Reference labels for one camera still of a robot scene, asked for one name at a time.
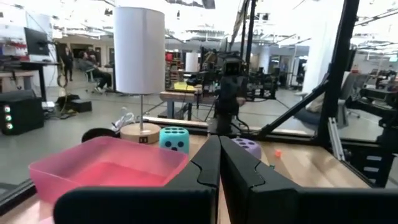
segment purple dice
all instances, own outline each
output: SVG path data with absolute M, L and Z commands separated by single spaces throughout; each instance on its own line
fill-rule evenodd
M 250 152 L 250 154 L 254 155 L 254 157 L 256 157 L 257 159 L 261 159 L 261 146 L 258 145 L 256 142 L 242 138 L 232 139 L 232 141 L 240 145 L 247 152 Z

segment teal dice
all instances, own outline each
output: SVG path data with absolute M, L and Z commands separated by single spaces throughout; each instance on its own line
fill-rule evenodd
M 189 132 L 180 127 L 163 128 L 160 130 L 159 146 L 189 154 Z

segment yellow object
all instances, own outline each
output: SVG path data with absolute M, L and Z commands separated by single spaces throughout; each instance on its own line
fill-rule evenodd
M 196 89 L 193 86 L 188 86 L 185 82 L 176 82 L 174 83 L 174 90 L 191 90 L 195 91 Z

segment pink plastic bin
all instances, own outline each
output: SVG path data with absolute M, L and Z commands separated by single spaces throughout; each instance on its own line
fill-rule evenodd
M 161 187 L 187 165 L 184 153 L 98 137 L 29 166 L 41 200 L 54 204 L 82 186 Z

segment table lamp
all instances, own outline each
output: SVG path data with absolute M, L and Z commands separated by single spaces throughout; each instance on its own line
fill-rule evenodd
M 165 16 L 137 1 L 121 2 L 114 10 L 116 90 L 141 99 L 139 123 L 123 127 L 121 138 L 152 144 L 160 127 L 143 122 L 143 96 L 164 90 Z

